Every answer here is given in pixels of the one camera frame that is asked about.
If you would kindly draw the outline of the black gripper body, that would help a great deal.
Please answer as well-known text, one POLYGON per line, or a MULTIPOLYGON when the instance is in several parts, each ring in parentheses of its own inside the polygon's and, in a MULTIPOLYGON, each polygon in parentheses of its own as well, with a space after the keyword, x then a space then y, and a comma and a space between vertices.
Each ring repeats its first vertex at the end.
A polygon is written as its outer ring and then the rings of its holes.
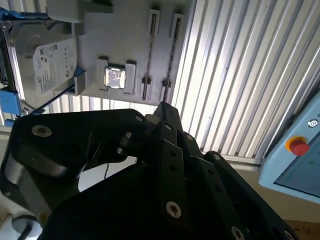
POLYGON ((154 165, 131 166, 53 211, 43 240, 230 240, 195 168, 184 164, 188 221, 183 228, 159 201, 154 165))

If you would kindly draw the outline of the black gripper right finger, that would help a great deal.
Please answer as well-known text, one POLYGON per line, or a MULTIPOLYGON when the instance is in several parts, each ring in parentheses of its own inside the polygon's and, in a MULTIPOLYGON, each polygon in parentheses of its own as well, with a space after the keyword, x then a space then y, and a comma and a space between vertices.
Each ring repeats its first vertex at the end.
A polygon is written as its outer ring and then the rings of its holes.
POLYGON ((217 228, 220 240, 297 240, 299 237, 260 195, 217 152, 202 154, 195 139, 182 129, 179 112, 169 108, 178 130, 185 173, 199 192, 193 204, 200 233, 217 228))

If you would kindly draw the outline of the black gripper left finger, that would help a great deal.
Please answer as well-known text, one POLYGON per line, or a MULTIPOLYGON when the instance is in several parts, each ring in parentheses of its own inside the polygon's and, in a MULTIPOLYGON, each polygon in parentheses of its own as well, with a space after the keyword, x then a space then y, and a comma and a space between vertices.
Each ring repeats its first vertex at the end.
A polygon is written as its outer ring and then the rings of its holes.
POLYGON ((129 167, 154 165, 158 199, 176 222, 188 217, 184 157, 170 104, 28 115, 18 119, 1 166, 0 189, 42 222, 61 204, 129 167))

